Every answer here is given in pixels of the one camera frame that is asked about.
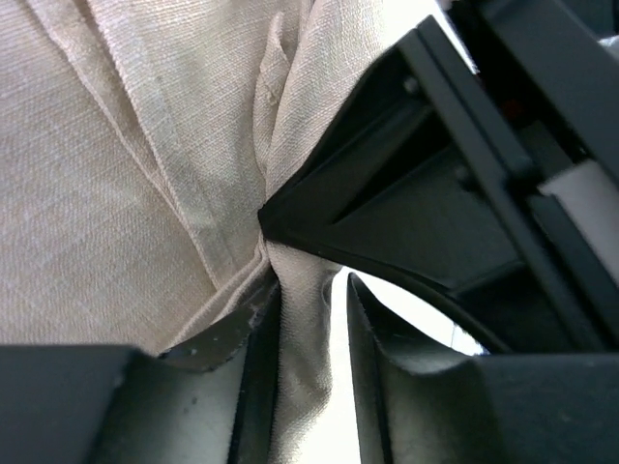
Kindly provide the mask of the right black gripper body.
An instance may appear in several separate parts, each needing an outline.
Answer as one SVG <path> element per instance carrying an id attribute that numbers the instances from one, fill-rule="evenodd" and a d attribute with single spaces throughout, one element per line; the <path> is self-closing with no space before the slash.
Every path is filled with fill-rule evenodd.
<path id="1" fill-rule="evenodd" d="M 467 1 L 466 64 L 425 22 L 425 95 L 458 155 L 466 248 L 447 291 L 494 352 L 618 346 L 618 65 L 558 1 Z"/>

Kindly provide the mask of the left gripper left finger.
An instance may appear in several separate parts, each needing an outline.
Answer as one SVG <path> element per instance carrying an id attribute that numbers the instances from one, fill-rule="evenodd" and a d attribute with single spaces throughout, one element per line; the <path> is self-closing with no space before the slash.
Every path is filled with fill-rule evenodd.
<path id="1" fill-rule="evenodd" d="M 157 357 L 120 345 L 1 349 L 5 463 L 264 463 L 280 287 L 253 288 Z"/>

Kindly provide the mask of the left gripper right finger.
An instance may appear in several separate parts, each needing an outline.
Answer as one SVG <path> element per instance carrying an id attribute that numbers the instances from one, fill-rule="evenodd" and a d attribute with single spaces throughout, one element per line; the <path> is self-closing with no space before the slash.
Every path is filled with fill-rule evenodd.
<path id="1" fill-rule="evenodd" d="M 614 463 L 614 354 L 467 356 L 347 282 L 365 463 Z"/>

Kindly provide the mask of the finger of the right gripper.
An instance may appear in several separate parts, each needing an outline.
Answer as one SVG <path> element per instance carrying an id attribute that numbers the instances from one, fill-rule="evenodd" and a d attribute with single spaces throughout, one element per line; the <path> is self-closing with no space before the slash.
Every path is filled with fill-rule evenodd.
<path id="1" fill-rule="evenodd" d="M 522 290 L 531 169 L 520 129 L 429 16 L 369 66 L 258 217 L 271 242 L 408 290 Z"/>

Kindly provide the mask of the beige cloth napkin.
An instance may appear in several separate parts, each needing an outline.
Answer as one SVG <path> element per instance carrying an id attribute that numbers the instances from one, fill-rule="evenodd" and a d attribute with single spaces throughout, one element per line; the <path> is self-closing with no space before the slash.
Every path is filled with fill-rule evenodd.
<path id="1" fill-rule="evenodd" d="M 380 1 L 5 1 L 1 340 L 158 354 L 282 290 L 273 463 L 354 463 L 337 266 L 258 209 L 387 45 Z"/>

